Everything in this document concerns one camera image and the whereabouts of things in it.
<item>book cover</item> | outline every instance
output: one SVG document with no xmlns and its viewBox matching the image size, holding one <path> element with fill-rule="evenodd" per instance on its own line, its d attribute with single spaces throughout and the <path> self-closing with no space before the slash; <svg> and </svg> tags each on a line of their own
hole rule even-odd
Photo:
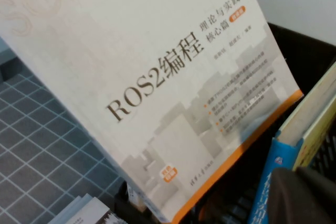
<svg viewBox="0 0 336 224">
<path fill-rule="evenodd" d="M 257 0 L 2 0 L 0 35 L 161 222 L 302 96 Z"/>
<path fill-rule="evenodd" d="M 257 194 L 247 221 L 248 224 L 268 223 L 267 200 L 272 171 L 278 167 L 292 169 L 301 146 L 302 141 L 299 141 L 297 146 L 293 147 L 288 144 L 281 143 L 276 138 L 273 138 L 265 167 L 261 175 Z"/>
<path fill-rule="evenodd" d="M 95 197 L 85 204 L 65 224 L 101 224 L 104 222 L 109 211 L 110 209 Z"/>
<path fill-rule="evenodd" d="M 308 166 L 315 157 L 321 144 L 336 118 L 336 94 L 324 108 L 319 117 L 303 135 L 303 145 L 295 161 L 293 170 L 298 166 Z"/>
<path fill-rule="evenodd" d="M 336 115 L 336 63 L 323 75 L 280 127 L 272 141 L 249 224 L 268 223 L 266 206 L 273 169 L 308 166 Z"/>
<path fill-rule="evenodd" d="M 74 216 L 80 208 L 77 206 L 83 201 L 83 198 L 77 196 L 71 203 L 67 205 L 56 217 L 54 217 L 48 224 L 63 224 L 67 222 L 72 216 Z"/>
<path fill-rule="evenodd" d="M 113 213 L 109 213 L 101 224 L 127 224 L 127 223 L 124 220 L 119 219 Z"/>
</svg>

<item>gray tiled floor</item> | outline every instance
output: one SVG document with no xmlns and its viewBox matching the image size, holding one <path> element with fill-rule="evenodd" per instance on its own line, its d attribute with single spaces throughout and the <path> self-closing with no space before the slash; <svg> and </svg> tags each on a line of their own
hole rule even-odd
<svg viewBox="0 0 336 224">
<path fill-rule="evenodd" d="M 0 84 L 0 223 L 48 223 L 78 195 L 111 200 L 122 181 L 27 69 Z"/>
</svg>

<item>blue book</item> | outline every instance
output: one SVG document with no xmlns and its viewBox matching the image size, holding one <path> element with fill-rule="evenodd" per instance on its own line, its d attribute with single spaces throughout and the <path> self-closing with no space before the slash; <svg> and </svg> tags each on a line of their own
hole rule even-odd
<svg viewBox="0 0 336 224">
<path fill-rule="evenodd" d="M 288 144 L 281 143 L 276 138 L 273 138 L 257 189 L 256 198 L 252 206 L 251 214 L 247 221 L 248 224 L 268 223 L 266 208 L 271 173 L 273 169 L 277 167 L 292 169 L 301 149 L 301 145 L 302 140 L 298 142 L 297 146 L 293 147 Z"/>
</svg>

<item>orange label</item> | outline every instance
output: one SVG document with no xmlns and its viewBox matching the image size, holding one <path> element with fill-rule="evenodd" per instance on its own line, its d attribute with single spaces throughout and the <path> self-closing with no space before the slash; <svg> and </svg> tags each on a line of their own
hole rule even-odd
<svg viewBox="0 0 336 224">
<path fill-rule="evenodd" d="M 235 11 L 231 16 L 230 16 L 230 22 L 236 21 L 237 18 L 239 18 L 244 12 L 246 8 L 245 6 L 242 6 L 239 8 L 237 11 Z"/>
<path fill-rule="evenodd" d="M 165 169 L 161 171 L 161 175 L 163 177 L 163 180 L 169 183 L 172 181 L 172 179 L 176 176 L 177 174 L 177 169 L 175 167 L 171 167 L 169 165 L 166 166 Z"/>
</svg>

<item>white wall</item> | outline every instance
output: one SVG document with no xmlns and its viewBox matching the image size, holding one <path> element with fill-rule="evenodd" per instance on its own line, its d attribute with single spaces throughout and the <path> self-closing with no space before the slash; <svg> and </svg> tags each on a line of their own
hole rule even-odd
<svg viewBox="0 0 336 224">
<path fill-rule="evenodd" d="M 267 21 L 336 45 L 336 0 L 258 0 Z"/>
</svg>

